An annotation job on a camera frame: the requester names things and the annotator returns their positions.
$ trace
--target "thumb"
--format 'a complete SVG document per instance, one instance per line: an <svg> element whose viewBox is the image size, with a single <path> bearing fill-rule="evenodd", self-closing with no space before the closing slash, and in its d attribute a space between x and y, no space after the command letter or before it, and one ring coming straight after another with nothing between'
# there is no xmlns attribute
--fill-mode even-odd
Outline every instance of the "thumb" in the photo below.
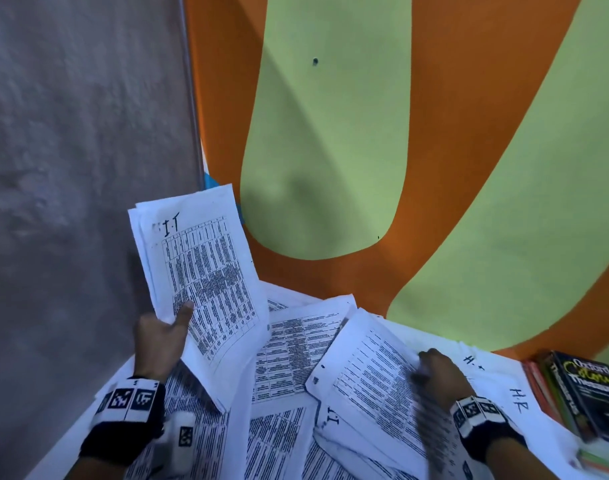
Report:
<svg viewBox="0 0 609 480"><path fill-rule="evenodd" d="M178 310L178 314L176 315L176 321L173 322L174 326L188 328L189 321L191 321L192 315L193 315L193 303L190 301L187 301L187 302L185 302L184 305L182 305L181 309Z"/></svg>

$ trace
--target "stack of books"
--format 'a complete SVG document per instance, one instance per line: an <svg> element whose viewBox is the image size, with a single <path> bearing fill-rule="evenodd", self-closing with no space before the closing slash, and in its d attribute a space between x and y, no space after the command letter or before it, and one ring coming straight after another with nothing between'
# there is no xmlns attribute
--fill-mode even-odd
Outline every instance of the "stack of books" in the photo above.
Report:
<svg viewBox="0 0 609 480"><path fill-rule="evenodd" d="M609 365L547 351L523 368L542 411L580 438L582 467L609 478Z"/></svg>

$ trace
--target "gray wall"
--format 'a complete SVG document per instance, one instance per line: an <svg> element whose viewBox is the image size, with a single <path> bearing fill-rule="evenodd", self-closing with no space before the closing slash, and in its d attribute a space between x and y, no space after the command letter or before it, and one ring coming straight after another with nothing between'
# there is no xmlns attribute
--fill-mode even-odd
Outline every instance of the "gray wall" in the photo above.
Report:
<svg viewBox="0 0 609 480"><path fill-rule="evenodd" d="M0 0L0 480L133 351L127 209L197 190L178 0Z"/></svg>

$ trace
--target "hand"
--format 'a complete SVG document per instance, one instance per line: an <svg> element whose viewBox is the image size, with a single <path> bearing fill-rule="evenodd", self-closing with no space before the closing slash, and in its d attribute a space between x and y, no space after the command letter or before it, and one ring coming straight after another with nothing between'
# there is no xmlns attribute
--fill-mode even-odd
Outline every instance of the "hand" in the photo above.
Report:
<svg viewBox="0 0 609 480"><path fill-rule="evenodd" d="M142 315L134 327L136 364L134 375L164 382L184 350L193 303L188 301L173 324L157 319L153 313Z"/></svg>
<svg viewBox="0 0 609 480"><path fill-rule="evenodd" d="M428 373L425 387L444 411L449 411L456 401L475 395L469 381L449 357L436 349L420 352L420 362Z"/></svg>

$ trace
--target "wristband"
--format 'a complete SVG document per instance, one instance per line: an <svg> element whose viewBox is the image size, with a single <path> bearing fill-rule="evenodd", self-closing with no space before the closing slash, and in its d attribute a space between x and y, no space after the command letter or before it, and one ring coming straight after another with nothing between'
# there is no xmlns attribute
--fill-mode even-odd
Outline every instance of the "wristband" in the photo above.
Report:
<svg viewBox="0 0 609 480"><path fill-rule="evenodd" d="M469 456L486 464L489 445L499 438L513 438L526 448L524 436L511 419L492 401L470 396L450 409L462 446Z"/></svg>
<svg viewBox="0 0 609 480"><path fill-rule="evenodd" d="M102 398L80 457L128 467L162 434L164 419L164 384L136 377L119 381Z"/></svg>

